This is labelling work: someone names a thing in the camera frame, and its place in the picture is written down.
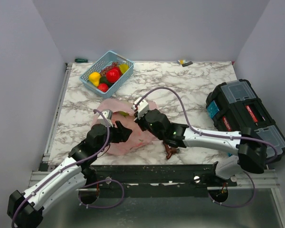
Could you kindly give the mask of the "red fake fruit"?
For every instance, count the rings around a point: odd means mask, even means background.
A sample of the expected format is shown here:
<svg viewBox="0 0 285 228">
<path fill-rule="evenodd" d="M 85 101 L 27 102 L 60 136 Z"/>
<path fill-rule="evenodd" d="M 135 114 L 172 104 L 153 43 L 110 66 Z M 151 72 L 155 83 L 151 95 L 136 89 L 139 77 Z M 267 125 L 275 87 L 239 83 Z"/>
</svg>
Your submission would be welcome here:
<svg viewBox="0 0 285 228">
<path fill-rule="evenodd" d="M 97 87 L 98 90 L 106 93 L 109 90 L 109 86 L 105 83 L 100 83 Z"/>
<path fill-rule="evenodd" d="M 111 69 L 106 73 L 106 78 L 110 83 L 115 83 L 119 80 L 120 76 L 117 70 Z"/>
</svg>

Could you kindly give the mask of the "green fake fruit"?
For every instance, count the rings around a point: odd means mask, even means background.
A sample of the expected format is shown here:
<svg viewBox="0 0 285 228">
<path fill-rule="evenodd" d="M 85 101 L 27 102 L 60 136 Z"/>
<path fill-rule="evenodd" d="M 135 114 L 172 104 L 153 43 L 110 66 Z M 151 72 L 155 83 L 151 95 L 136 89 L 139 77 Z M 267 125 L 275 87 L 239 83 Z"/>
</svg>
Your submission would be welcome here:
<svg viewBox="0 0 285 228">
<path fill-rule="evenodd" d="M 128 116 L 129 115 L 128 113 L 123 112 L 123 111 L 119 111 L 119 114 L 122 115 L 122 116 Z"/>
</svg>

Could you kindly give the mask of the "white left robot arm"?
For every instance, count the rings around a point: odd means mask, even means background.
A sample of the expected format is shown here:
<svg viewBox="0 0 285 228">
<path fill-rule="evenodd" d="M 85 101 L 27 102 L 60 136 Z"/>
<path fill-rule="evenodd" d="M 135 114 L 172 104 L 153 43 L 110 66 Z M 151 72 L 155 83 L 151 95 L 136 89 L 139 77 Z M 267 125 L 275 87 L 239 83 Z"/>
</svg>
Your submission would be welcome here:
<svg viewBox="0 0 285 228">
<path fill-rule="evenodd" d="M 126 142 L 132 132 L 120 121 L 113 125 L 93 125 L 86 138 L 50 174 L 33 187 L 10 195 L 7 214 L 12 219 L 11 226 L 36 228 L 46 209 L 64 194 L 97 185 L 96 173 L 90 165 L 107 145 Z"/>
</svg>

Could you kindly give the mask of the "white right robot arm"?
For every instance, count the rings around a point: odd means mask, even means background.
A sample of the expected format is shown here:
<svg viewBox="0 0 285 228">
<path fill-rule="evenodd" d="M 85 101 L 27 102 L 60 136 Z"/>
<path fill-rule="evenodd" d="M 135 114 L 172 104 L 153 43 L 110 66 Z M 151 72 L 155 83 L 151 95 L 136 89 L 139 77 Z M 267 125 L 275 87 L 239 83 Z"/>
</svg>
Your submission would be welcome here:
<svg viewBox="0 0 285 228">
<path fill-rule="evenodd" d="M 247 131 L 216 132 L 196 129 L 188 124 L 172 123 L 159 110 L 136 111 L 134 121 L 142 131 L 149 131 L 157 139 L 173 148 L 199 147 L 231 153 L 225 161 L 213 164 L 209 181 L 214 186 L 220 186 L 231 176 L 249 172 L 262 174 L 266 164 L 266 146 Z"/>
</svg>

